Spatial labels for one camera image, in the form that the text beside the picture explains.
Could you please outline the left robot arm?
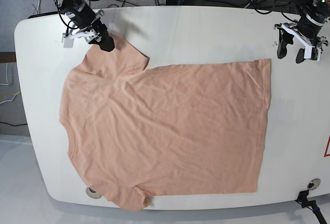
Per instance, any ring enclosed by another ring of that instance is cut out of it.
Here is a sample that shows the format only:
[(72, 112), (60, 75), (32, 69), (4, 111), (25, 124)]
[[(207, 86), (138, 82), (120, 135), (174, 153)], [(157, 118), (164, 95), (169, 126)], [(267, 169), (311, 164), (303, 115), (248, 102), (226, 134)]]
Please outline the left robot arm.
[(274, 25), (274, 29), (279, 31), (277, 57), (286, 57), (287, 45), (293, 45), (296, 38), (303, 45), (296, 56), (296, 63), (319, 61), (323, 47), (329, 46), (327, 38), (318, 35), (329, 20), (329, 0), (293, 0), (292, 5), (297, 8), (300, 19), (292, 20), (283, 15), (290, 22)]

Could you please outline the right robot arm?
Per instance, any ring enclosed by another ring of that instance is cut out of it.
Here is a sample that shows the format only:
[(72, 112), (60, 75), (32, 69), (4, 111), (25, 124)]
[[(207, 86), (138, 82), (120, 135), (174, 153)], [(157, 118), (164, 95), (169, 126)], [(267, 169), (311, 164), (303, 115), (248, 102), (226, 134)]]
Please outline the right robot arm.
[(60, 20), (66, 26), (62, 34), (63, 47), (71, 49), (75, 40), (84, 38), (90, 45), (84, 58), (98, 58), (102, 55), (114, 55), (120, 45), (127, 45), (129, 56), (134, 47), (125, 40), (110, 34), (108, 27), (102, 22), (104, 11), (95, 12), (85, 0), (53, 0)]

